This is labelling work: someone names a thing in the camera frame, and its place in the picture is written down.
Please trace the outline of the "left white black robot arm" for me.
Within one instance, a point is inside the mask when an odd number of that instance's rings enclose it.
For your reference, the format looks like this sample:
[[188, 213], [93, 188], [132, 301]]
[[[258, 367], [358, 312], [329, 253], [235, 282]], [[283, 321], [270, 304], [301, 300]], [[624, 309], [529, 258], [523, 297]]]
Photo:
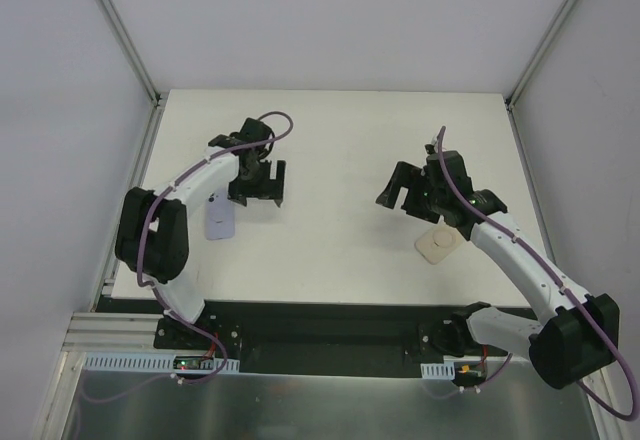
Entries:
[[210, 140], [200, 159], [153, 189], [131, 188], [125, 195], [114, 247], [115, 257], [149, 288], [167, 316], [180, 321], [176, 335], [188, 348], [204, 347], [210, 323], [201, 318], [203, 295], [189, 274], [190, 218], [218, 191], [245, 206], [249, 199], [284, 200], [286, 162], [269, 155], [294, 128], [282, 111], [248, 118], [240, 130]]

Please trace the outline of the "lavender phone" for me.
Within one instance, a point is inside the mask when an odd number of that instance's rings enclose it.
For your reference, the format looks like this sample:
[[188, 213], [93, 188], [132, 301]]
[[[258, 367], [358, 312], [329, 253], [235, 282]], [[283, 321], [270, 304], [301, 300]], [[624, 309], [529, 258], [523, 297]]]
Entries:
[[205, 238], [227, 240], [235, 235], [235, 207], [226, 189], [215, 191], [205, 205]]

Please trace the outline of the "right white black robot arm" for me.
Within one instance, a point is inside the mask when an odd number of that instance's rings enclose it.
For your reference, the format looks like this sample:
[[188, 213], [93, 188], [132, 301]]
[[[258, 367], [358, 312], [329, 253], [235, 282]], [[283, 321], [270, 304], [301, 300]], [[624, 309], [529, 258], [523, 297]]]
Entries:
[[535, 315], [527, 319], [476, 302], [435, 328], [433, 347], [455, 357], [496, 347], [529, 360], [555, 389], [613, 363], [617, 303], [607, 294], [590, 294], [530, 246], [506, 204], [488, 189], [474, 189], [457, 151], [427, 152], [422, 167], [396, 164], [377, 204], [454, 228], [500, 268]]

